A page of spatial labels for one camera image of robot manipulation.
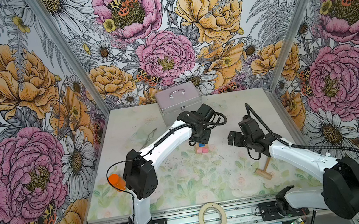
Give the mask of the short natural wood block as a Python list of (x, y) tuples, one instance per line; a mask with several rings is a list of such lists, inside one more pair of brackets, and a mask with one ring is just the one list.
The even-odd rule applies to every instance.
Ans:
[(198, 144), (198, 145), (196, 145), (196, 149), (199, 149), (199, 148), (208, 148), (209, 147), (209, 145), (207, 145), (207, 144)]

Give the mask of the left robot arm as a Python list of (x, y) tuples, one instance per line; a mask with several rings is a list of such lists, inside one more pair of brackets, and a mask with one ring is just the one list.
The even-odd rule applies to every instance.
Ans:
[(123, 180), (133, 197), (131, 224), (151, 222), (149, 198), (159, 184), (156, 171), (163, 161), (186, 141), (192, 146), (208, 143), (211, 131), (226, 123), (227, 117), (224, 114), (202, 104), (196, 111), (181, 112), (173, 125), (145, 149), (127, 153)]

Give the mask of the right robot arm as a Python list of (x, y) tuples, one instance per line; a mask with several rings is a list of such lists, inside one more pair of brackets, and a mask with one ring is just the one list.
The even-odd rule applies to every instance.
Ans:
[(314, 208), (330, 210), (349, 220), (359, 212), (359, 165), (355, 160), (296, 148), (278, 134), (264, 133), (257, 121), (247, 115), (239, 123), (239, 131), (229, 133), (228, 144), (284, 161), (321, 182), (322, 186), (316, 189), (287, 186), (281, 190), (275, 202), (280, 215), (288, 216), (300, 208)]

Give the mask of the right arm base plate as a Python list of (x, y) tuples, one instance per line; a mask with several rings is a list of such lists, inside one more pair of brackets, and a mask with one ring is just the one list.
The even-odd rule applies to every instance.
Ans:
[(256, 206), (254, 215), (261, 217), (263, 221), (273, 221), (286, 219), (295, 216), (306, 216), (310, 214), (307, 208), (292, 208), (289, 204), (282, 204), (278, 201), (268, 201), (259, 203)]

